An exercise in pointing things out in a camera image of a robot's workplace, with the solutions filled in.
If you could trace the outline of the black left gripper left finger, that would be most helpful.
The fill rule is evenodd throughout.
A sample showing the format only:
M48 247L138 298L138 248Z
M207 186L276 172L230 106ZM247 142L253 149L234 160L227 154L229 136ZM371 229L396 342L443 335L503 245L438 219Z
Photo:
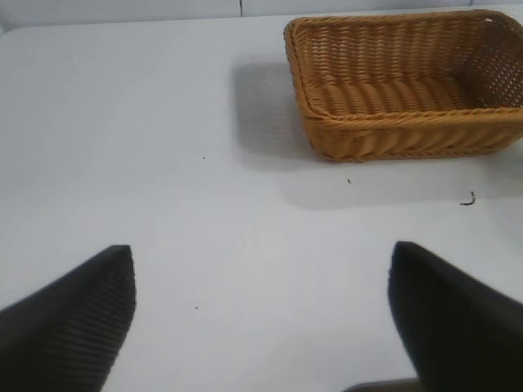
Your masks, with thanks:
M107 247L1 311L1 389L102 390L135 309L132 250Z

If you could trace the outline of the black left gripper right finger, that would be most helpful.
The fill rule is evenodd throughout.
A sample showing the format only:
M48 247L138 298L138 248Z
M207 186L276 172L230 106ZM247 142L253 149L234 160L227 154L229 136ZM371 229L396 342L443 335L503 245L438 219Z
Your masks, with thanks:
M520 391L522 304L426 248L398 242L387 295L426 391Z

